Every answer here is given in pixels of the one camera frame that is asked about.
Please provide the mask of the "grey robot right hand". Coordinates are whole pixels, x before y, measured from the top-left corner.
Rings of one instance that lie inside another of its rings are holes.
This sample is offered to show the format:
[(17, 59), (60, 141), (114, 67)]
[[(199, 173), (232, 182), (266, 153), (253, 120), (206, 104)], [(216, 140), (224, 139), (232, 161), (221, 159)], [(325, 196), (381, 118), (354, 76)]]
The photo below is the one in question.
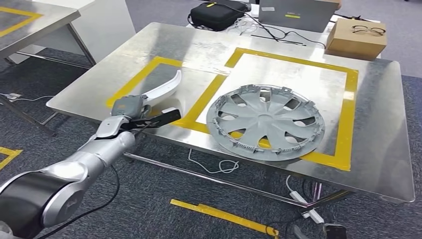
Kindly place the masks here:
[(308, 236), (306, 236), (302, 231), (301, 231), (301, 229), (300, 229), (300, 227), (299, 226), (297, 226), (297, 225), (293, 225), (292, 226), (292, 232), (293, 232), (293, 234), (295, 235), (295, 237), (297, 238), (297, 239), (309, 239), (309, 237)]

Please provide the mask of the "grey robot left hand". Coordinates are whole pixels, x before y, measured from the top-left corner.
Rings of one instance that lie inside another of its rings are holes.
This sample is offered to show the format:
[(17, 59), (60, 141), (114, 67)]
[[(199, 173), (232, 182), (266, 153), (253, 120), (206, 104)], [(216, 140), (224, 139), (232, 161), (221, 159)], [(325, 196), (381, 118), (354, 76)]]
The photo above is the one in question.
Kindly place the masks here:
[(143, 119), (150, 113), (152, 106), (147, 104), (146, 95), (129, 95), (116, 100), (111, 109), (111, 116), (126, 116), (131, 119)]

